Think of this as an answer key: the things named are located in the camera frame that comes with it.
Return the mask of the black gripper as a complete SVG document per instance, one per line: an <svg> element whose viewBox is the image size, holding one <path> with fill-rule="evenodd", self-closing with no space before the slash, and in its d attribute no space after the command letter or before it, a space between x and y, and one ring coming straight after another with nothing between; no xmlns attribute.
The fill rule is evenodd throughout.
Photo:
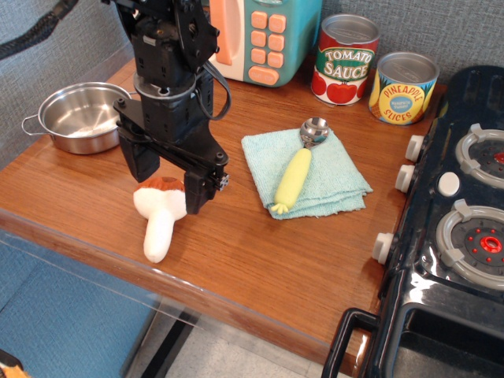
<svg viewBox="0 0 504 378"><path fill-rule="evenodd" d="M224 171L228 155L209 131L210 121L220 120L229 111L226 102L219 114L213 114L214 80L229 91L215 70L203 70L191 77L188 87L179 92L166 88L165 93L135 75L141 99L113 103L120 115L120 148L133 178L138 183L149 179L160 168L161 158L182 168L190 215L198 214L229 181Z"/></svg>

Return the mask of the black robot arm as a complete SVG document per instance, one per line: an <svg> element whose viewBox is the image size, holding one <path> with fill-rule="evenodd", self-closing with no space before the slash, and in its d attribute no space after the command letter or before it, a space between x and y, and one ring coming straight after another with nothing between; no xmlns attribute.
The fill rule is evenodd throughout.
<svg viewBox="0 0 504 378"><path fill-rule="evenodd" d="M196 214L228 184L228 155L209 123L231 107L213 109L213 84L229 88L210 62L219 31L199 1L118 1L135 57L138 100L113 103L125 161L140 183L165 159L185 171L186 209Z"/></svg>

